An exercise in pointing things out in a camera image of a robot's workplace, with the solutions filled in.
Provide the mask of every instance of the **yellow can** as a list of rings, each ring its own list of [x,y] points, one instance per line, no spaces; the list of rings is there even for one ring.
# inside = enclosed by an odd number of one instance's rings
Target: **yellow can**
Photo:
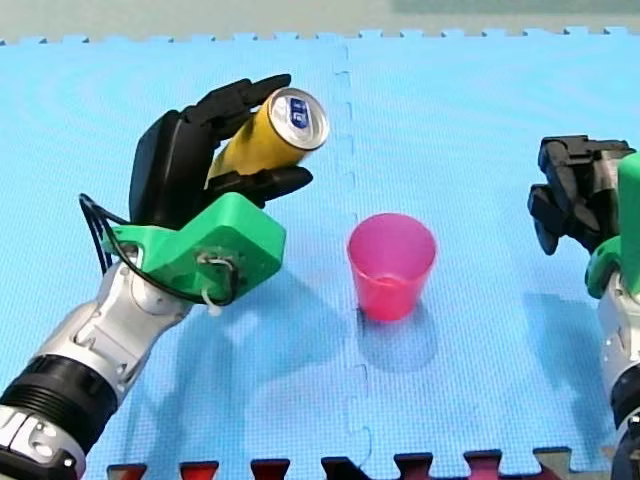
[[[302,90],[281,88],[229,140],[212,163],[207,181],[234,170],[251,175],[296,165],[328,136],[329,121],[320,103]]]

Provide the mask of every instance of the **interlocking foam tile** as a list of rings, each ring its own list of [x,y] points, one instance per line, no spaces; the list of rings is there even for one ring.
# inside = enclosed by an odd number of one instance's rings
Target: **interlocking foam tile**
[[[346,46],[328,35],[252,38],[92,44],[74,36],[0,50],[0,336],[11,339],[3,385],[70,309],[95,295],[98,264],[77,195],[126,216],[136,142],[159,115],[240,78],[290,72],[332,119],[326,148],[306,163],[312,186],[268,206],[288,229],[283,270],[223,317],[198,308],[158,342],[90,454],[88,479],[105,478],[110,464],[143,463],[145,480],[167,480],[178,478],[181,462],[213,460],[216,478],[241,479],[251,460],[274,457],[292,459],[293,478],[321,478],[323,456],[362,461],[369,449],[346,415],[357,395],[344,373],[355,325],[338,254],[353,223],[340,201],[352,187],[340,163],[352,145]]]
[[[432,476],[463,477],[479,450],[501,450],[504,474],[534,474],[533,450],[549,447],[570,448],[575,470],[607,468],[588,257],[565,240],[546,258],[526,201],[542,137],[640,144],[640,37],[611,32],[348,40],[354,211],[413,215],[439,243],[411,318],[353,316],[368,391],[351,415],[371,431],[370,477],[396,478],[394,454],[419,452]]]
[[[145,480],[177,478],[181,462],[212,461],[217,479],[248,478],[251,460],[284,458],[288,478],[308,480],[324,476],[323,457],[392,478],[403,453],[430,453],[431,475],[454,477],[487,450],[502,452],[503,473],[527,474],[550,447],[571,448],[577,470],[604,468],[612,425],[587,257],[563,242],[545,258],[526,199],[545,135],[640,144],[640,41],[567,32],[3,46],[0,335],[12,341],[0,381],[95,295],[76,195],[125,215],[135,144],[158,115],[289,71],[333,133],[306,164],[314,183],[268,207],[289,231],[285,266],[223,317],[197,309],[158,342],[86,478],[127,463],[146,464]],[[384,329],[357,316],[344,253],[356,222],[381,210],[420,218],[440,245],[422,305]]]

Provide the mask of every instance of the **green mount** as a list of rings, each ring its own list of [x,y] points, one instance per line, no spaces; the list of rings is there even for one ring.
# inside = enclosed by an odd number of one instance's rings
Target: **green mount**
[[[601,298],[614,270],[620,270],[631,295],[640,293],[640,153],[624,157],[618,166],[620,235],[593,252],[585,281],[589,294]]]
[[[286,238],[279,223],[238,193],[223,195],[181,230],[123,225],[113,231],[122,245],[142,249],[144,273],[189,295],[205,289],[211,298],[229,295],[228,272],[199,259],[231,261],[239,271],[240,297],[280,269]],[[114,253],[108,239],[102,243]]]

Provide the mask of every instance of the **pink plastic cup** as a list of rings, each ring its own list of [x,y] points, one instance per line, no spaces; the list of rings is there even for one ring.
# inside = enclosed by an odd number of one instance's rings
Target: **pink plastic cup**
[[[358,303],[372,320],[407,316],[436,257],[431,232],[407,215],[383,213],[358,225],[347,246]]]

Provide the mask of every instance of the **white zip tie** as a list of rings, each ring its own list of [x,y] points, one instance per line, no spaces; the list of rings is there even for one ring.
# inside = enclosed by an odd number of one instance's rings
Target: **white zip tie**
[[[207,304],[207,312],[209,315],[212,317],[219,317],[222,315],[222,307],[211,301],[211,298],[209,298],[209,294],[207,293],[207,289],[204,287],[202,288],[202,299],[204,300],[204,303]]]

